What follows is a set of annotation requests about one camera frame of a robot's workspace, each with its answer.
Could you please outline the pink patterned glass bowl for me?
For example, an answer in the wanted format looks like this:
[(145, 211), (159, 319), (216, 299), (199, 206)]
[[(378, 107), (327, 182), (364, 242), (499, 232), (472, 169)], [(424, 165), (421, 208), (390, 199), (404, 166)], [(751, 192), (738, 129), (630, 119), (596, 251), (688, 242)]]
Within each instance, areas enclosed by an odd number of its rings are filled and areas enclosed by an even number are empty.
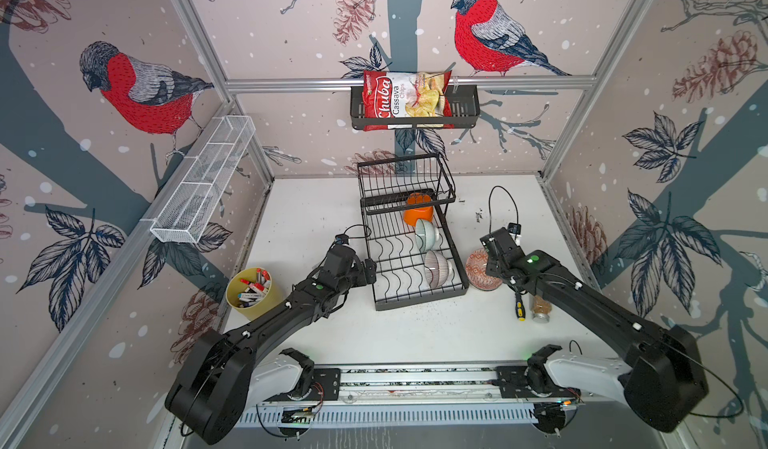
[(427, 251), (424, 255), (424, 275), (430, 289), (443, 287), (453, 280), (453, 264), (440, 252)]

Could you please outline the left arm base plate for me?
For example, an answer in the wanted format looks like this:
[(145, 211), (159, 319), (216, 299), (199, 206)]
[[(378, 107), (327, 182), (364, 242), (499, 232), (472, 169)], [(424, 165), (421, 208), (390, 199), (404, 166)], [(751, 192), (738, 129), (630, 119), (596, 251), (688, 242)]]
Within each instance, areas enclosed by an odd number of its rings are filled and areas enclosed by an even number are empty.
[(336, 367), (315, 368), (311, 381), (299, 382), (298, 388), (288, 393), (277, 394), (266, 402), (309, 403), (337, 401), (341, 388), (341, 370)]

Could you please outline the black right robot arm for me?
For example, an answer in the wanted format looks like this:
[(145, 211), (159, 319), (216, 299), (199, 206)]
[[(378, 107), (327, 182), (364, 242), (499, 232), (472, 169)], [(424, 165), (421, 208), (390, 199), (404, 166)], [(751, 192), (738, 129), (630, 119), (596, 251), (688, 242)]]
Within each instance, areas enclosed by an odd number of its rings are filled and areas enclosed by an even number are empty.
[(500, 228), (481, 237), (486, 272), (515, 291), (539, 295), (599, 337), (616, 358), (569, 355), (549, 344), (527, 360), (527, 385), (537, 395), (579, 389), (629, 407), (653, 429), (671, 433), (708, 395), (696, 339), (680, 326), (665, 329), (584, 284), (557, 259), (525, 253)]

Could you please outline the light green ceramic bowl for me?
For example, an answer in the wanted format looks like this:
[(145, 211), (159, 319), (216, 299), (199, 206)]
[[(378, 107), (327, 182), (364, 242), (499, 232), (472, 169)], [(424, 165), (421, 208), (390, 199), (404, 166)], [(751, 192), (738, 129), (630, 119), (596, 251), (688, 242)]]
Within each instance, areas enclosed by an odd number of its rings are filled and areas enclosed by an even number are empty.
[(429, 220), (418, 219), (414, 226), (416, 245), (420, 252), (440, 248), (442, 236), (439, 229)]

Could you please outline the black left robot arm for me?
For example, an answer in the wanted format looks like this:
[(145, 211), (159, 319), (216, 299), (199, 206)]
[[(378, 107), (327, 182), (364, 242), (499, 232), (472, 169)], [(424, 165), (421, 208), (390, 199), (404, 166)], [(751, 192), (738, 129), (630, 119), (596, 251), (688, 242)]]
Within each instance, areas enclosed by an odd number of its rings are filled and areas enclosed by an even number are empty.
[(352, 288), (376, 281), (376, 263), (333, 244), (319, 267), (285, 301), (225, 333), (205, 332), (193, 345), (164, 406), (208, 444), (223, 439), (247, 407), (257, 365), (298, 330), (327, 318)]

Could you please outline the orange plastic bowl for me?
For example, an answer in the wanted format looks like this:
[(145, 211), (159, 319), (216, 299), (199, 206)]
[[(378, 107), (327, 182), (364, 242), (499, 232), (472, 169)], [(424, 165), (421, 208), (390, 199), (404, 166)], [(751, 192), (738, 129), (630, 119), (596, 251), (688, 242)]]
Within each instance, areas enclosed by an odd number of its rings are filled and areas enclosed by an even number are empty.
[(432, 202), (432, 197), (427, 193), (411, 193), (406, 199), (403, 221), (411, 227), (415, 227), (420, 220), (430, 222), (434, 212)]

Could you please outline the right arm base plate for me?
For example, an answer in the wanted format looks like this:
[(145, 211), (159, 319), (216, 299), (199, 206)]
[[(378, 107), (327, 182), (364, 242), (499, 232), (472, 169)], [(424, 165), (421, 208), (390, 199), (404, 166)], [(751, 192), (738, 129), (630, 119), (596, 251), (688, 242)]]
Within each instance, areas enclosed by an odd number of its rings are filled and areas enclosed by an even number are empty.
[(555, 385), (549, 376), (530, 375), (528, 366), (506, 365), (495, 368), (492, 382), (503, 399), (561, 398), (578, 399), (581, 391)]

